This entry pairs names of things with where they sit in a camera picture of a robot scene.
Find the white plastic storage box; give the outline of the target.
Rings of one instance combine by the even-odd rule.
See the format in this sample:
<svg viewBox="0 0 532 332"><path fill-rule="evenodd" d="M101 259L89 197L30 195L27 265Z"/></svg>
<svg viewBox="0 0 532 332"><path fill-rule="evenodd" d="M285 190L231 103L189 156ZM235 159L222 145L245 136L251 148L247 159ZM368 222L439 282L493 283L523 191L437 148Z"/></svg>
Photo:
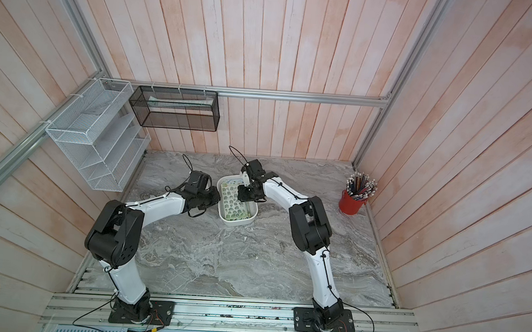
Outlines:
<svg viewBox="0 0 532 332"><path fill-rule="evenodd" d="M220 219L227 226L246 226L252 224L258 214L255 202L242 202L238 199L238 187L243 185L241 175L224 176L217 182L221 200L218 203Z"/></svg>

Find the green frog sticker sheet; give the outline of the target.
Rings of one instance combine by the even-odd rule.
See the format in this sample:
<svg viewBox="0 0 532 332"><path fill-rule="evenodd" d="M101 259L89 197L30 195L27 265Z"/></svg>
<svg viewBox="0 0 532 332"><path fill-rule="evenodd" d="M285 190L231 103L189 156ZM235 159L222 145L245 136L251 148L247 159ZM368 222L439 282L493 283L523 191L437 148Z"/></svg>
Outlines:
<svg viewBox="0 0 532 332"><path fill-rule="evenodd" d="M238 199L239 179L224 180L221 184L223 218L229 222L242 221L251 217L249 205Z"/></svg>

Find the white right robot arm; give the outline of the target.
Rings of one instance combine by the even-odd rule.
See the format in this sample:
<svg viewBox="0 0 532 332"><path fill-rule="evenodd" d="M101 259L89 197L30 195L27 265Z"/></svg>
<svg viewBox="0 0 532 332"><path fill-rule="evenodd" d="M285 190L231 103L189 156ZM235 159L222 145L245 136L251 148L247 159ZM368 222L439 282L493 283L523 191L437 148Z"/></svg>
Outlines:
<svg viewBox="0 0 532 332"><path fill-rule="evenodd" d="M241 176L239 201L273 200L286 210L294 245L303 252L308 263L314 314L323 325L337 320L343 315L344 304L332 275L329 251L332 228L322 200L292 189L278 174L264 170L257 159L243 165Z"/></svg>

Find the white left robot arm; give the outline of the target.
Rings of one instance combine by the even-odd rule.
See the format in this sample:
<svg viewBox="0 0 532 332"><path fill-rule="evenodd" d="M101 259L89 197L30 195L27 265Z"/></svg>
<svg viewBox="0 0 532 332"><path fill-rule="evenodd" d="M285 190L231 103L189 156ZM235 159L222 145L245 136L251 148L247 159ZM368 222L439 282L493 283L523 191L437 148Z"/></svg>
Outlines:
<svg viewBox="0 0 532 332"><path fill-rule="evenodd" d="M178 187L137 202L109 201L85 239L85 247L110 276L120 304L137 309L149 305L149 291L139 275L134 257L142 229L169 216L198 215L218 204L220 194L209 174L190 172Z"/></svg>

